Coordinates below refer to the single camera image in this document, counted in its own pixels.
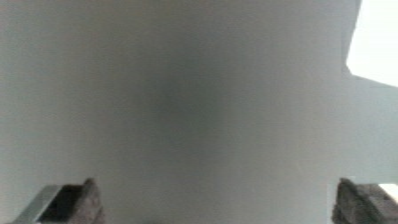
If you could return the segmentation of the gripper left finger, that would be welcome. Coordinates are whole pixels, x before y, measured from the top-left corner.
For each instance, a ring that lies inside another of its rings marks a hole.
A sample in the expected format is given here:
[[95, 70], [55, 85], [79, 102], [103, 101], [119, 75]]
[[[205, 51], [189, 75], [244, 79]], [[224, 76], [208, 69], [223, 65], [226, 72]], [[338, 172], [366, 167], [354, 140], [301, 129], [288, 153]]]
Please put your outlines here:
[[47, 185], [11, 224], [107, 224], [95, 179]]

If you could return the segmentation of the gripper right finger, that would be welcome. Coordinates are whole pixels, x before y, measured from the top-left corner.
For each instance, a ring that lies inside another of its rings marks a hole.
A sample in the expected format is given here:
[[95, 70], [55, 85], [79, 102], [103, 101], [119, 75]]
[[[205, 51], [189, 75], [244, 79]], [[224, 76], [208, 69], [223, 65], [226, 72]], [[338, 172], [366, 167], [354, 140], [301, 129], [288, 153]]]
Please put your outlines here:
[[356, 184], [340, 180], [334, 224], [398, 224], [398, 184]]

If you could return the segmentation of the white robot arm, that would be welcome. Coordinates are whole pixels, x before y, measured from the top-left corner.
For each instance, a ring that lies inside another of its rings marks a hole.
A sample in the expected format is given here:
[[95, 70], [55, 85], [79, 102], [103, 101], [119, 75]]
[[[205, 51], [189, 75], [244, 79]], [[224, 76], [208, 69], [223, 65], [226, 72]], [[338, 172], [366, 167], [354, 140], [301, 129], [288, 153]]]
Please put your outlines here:
[[109, 224], [333, 224], [338, 182], [398, 182], [358, 3], [0, 0], [0, 223], [95, 179]]

